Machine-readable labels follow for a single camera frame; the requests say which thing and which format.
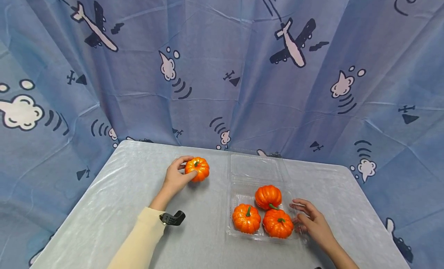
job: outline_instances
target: orange pumpkin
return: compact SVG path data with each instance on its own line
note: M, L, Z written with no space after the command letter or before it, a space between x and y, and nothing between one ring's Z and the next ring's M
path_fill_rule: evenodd
M185 164L185 173L197 171L197 176L192 179L192 182L204 181L210 175L210 166L202 157L195 157Z
M286 239L293 232L290 216L283 210L269 210L262 221L265 231L271 237Z
M254 234L261 225L261 216L251 205L240 204L233 212L234 227L246 234Z
M260 187L254 197L258 207L264 210L278 210L278 206L282 203L281 191L273 185Z

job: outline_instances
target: fabric backdrop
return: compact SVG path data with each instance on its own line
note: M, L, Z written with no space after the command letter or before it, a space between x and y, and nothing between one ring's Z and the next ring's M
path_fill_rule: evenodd
M346 166L410 266L444 268L443 3L0 0L0 268L125 139Z

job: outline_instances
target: clear plastic clamshell container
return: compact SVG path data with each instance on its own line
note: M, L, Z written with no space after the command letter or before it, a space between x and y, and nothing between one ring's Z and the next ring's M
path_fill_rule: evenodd
M232 219L234 208L242 203L256 207L261 219L264 218L265 211L259 208L254 201L256 190L264 185L277 187L282 193L282 204L278 208L284 210L291 218L296 217L299 211L290 208L289 204L292 199L297 197L292 193L289 176L281 158L231 153L228 172L230 191L228 192L227 224L225 228L228 235L284 244L294 242L296 239L300 239L304 244L308 242L306 234L297 232L297 225L294 226L293 233L287 239L270 237L265 232L262 221L260 228L254 234L245 234L234 228Z

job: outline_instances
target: wrist strap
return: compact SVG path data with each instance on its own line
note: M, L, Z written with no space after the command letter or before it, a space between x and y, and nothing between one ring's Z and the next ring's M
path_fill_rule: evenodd
M174 216L168 213L164 213L161 214L159 218L162 223L166 225L180 225L185 219L185 213L179 210L178 212L176 212L176 214L174 214Z

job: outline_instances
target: sleeve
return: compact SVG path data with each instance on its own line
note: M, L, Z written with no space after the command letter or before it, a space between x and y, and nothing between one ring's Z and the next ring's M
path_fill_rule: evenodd
M164 211L145 207L136 225L114 255L108 269L146 269L165 225L159 219Z

